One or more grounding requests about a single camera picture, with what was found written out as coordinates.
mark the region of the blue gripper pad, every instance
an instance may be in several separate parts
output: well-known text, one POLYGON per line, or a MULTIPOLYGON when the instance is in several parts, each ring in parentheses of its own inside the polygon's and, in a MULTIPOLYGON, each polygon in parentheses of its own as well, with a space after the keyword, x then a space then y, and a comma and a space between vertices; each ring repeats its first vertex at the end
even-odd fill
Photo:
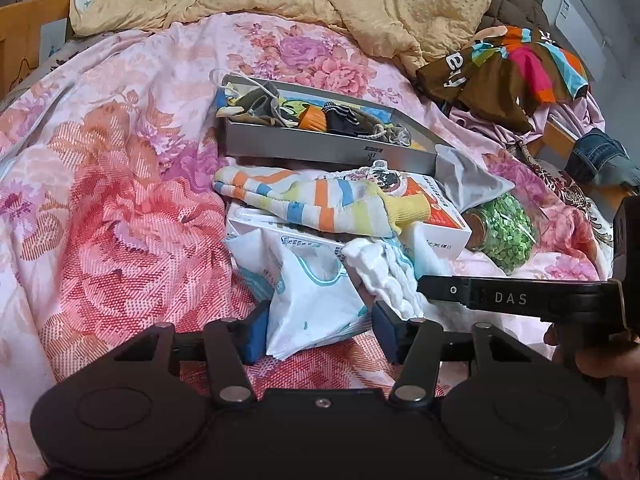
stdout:
POLYGON ((267 349, 267 324, 271 300, 258 303, 249 316, 240 322, 242 333, 236 348, 242 364, 255 365, 267 349))
POLYGON ((418 325, 401 320, 384 301, 378 301, 371 309, 371 327, 386 360, 393 365, 403 364, 418 325))

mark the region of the round black disc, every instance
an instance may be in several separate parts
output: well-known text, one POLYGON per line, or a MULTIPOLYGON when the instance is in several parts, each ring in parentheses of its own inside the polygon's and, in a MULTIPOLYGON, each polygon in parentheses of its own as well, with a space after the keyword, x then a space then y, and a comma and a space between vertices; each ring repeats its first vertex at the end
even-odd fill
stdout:
POLYGON ((544 478, 592 466, 614 417, 594 388, 564 369, 502 363, 453 388, 442 424, 474 462, 495 472, 544 478))
POLYGON ((135 475, 190 448, 207 421, 206 402, 167 372, 136 365, 78 374, 36 403, 31 431, 50 465, 135 475))

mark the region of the floral bedsheet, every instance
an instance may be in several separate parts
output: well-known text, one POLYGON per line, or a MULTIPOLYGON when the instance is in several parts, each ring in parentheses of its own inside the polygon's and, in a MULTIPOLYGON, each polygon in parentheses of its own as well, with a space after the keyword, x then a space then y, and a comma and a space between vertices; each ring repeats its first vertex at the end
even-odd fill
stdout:
MULTIPOLYGON (((199 330, 252 308, 222 243, 224 206, 210 186, 220 166, 210 106, 228 70, 395 106, 492 171, 536 182, 498 144, 420 102, 393 65, 326 28, 240 13, 105 38, 0 116, 2 480, 44 472, 28 421, 56 381, 155 322, 199 330)), ((540 190, 536 184, 529 187, 540 190)), ((593 236, 547 193, 536 200, 556 220, 518 275, 596 277, 593 236)), ((467 252, 454 272, 501 275, 467 252)), ((542 323, 502 322, 542 345, 542 323)), ((394 376, 370 333, 283 363, 264 358, 247 373, 258 394, 271 386, 388 390, 394 376)), ((195 368, 183 378, 202 375, 195 368)))

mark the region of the silver tray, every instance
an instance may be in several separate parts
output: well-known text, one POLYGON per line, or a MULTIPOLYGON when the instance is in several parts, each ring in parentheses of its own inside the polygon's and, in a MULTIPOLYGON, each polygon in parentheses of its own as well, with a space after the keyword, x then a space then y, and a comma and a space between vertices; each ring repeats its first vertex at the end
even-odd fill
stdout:
MULTIPOLYGON (((259 78, 251 79, 260 84, 267 82, 259 78)), ((226 75, 222 80, 223 85, 228 82, 250 85, 249 80, 234 75, 226 75)), ((356 167, 370 166, 374 160, 383 158, 388 162, 388 166, 392 170, 433 175, 436 159, 435 145, 444 144, 448 146, 444 140, 431 130, 395 108, 298 84, 277 81, 271 81, 271 83, 283 91, 297 92, 323 99, 385 110, 391 114, 391 122, 401 124, 407 128, 412 135, 412 139, 427 151, 396 146, 376 140, 321 134, 297 128, 234 123, 227 118, 222 120, 222 125, 219 129, 222 132, 220 148, 223 154, 333 162, 356 167)))

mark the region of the striped towel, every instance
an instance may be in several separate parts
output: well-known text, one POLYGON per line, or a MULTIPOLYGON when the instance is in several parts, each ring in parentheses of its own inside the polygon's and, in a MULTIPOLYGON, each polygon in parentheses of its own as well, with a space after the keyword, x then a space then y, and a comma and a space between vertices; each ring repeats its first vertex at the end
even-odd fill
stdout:
POLYGON ((394 197, 368 180, 305 180, 282 168, 227 166, 216 172, 213 189, 329 233, 391 237, 404 225, 429 219, 431 211, 421 194, 394 197))

